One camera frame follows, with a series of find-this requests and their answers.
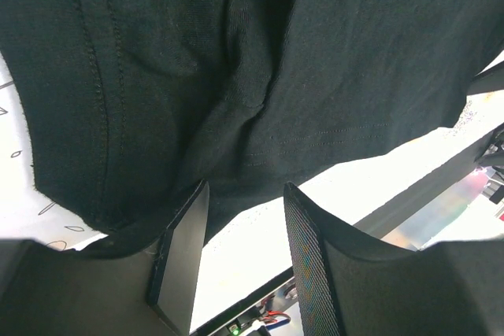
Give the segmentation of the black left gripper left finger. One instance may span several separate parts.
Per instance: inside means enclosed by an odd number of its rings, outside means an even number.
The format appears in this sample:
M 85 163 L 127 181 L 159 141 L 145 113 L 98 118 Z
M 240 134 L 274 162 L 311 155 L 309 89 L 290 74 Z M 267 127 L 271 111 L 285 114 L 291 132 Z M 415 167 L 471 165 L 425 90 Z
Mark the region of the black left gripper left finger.
M 2 240 L 2 334 L 188 334 L 208 208 L 209 185 L 200 182 L 79 251 Z

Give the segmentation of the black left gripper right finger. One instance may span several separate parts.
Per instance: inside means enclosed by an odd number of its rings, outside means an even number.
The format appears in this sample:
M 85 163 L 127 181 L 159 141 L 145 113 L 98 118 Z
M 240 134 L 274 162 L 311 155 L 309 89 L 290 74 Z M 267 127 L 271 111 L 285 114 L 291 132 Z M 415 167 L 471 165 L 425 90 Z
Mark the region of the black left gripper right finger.
M 414 252 L 283 190 L 307 335 L 500 335 L 503 243 L 440 242 Z

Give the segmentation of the black t shirt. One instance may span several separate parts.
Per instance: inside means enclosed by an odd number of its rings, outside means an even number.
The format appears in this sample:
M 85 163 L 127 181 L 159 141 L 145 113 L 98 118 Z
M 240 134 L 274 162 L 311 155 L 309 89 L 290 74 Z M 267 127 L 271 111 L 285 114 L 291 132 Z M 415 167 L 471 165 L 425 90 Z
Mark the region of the black t shirt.
M 503 0 L 1 0 L 35 188 L 123 256 L 200 181 L 208 237 L 347 161 L 453 127 Z

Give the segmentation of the floral table mat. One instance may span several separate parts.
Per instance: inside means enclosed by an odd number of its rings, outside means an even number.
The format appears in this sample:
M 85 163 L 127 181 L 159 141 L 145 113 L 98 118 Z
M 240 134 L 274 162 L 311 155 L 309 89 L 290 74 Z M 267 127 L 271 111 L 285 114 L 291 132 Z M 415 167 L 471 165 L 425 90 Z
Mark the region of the floral table mat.
M 82 250 L 105 235 L 35 188 L 32 145 L 17 89 L 1 60 L 1 238 Z

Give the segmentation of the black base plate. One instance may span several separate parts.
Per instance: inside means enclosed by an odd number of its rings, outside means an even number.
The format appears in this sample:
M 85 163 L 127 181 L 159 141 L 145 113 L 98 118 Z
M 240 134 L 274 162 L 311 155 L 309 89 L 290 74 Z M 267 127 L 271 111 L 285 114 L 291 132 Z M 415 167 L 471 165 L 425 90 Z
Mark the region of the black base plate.
M 465 178 L 503 164 L 503 67 L 297 86 L 245 125 L 236 182 L 209 183 L 193 335 L 241 335 L 290 317 L 306 335 L 500 335 L 503 242 L 416 250 L 384 241 Z

